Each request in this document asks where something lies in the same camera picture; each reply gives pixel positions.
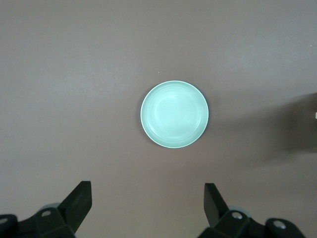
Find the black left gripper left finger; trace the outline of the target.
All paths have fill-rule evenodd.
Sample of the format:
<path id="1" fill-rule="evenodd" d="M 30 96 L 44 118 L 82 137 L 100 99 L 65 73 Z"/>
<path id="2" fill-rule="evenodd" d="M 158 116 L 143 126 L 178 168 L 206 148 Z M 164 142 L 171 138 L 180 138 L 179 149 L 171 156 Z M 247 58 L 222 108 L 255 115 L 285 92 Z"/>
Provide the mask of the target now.
<path id="1" fill-rule="evenodd" d="M 81 181 L 57 205 L 48 205 L 30 218 L 18 221 L 14 214 L 0 216 L 2 238 L 74 238 L 92 207 L 90 181 Z"/>

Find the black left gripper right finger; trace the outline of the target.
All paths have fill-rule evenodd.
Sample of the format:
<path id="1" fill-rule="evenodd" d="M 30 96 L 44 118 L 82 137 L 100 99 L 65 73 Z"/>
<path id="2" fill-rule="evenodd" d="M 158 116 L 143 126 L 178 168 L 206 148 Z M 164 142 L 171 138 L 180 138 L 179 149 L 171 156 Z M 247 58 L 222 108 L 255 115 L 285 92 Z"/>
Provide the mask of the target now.
<path id="1" fill-rule="evenodd" d="M 303 238 L 292 222 L 270 218 L 264 225 L 246 213 L 230 209 L 214 183 L 204 187 L 204 211 L 209 223 L 200 238 Z"/>

